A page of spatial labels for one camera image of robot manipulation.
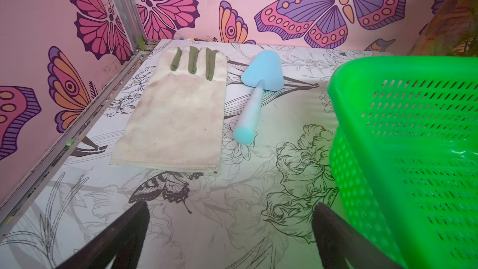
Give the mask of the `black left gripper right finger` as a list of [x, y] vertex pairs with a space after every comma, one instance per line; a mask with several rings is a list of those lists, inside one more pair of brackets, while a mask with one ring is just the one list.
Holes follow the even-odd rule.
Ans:
[[312, 213], [312, 231], [325, 269], [400, 269], [324, 203]]

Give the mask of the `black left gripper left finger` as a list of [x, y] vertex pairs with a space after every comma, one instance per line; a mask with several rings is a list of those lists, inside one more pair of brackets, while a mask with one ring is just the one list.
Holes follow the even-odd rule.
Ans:
[[58, 266], [60, 269], [135, 269], [148, 231], [150, 214], [137, 202], [86, 246]]

